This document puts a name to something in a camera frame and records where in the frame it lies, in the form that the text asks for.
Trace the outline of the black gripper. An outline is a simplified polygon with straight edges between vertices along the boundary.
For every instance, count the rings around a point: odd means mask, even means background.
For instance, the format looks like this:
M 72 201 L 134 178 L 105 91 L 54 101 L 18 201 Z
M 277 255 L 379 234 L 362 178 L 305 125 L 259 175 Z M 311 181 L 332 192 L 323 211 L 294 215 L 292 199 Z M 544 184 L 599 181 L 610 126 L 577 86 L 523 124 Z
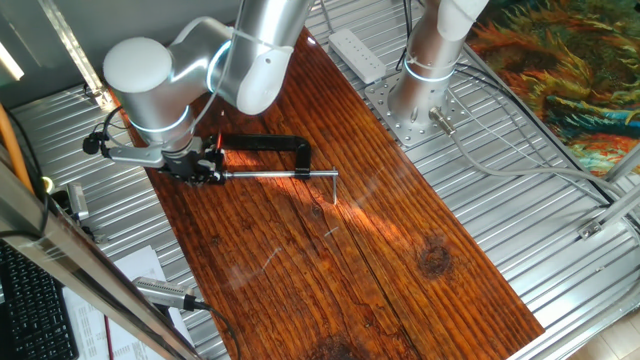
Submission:
M 160 172 L 194 186 L 222 185 L 223 174 L 211 171 L 215 168 L 215 152 L 210 149 L 205 151 L 208 145 L 208 140 L 193 138 L 180 151 L 162 151 L 165 164 Z

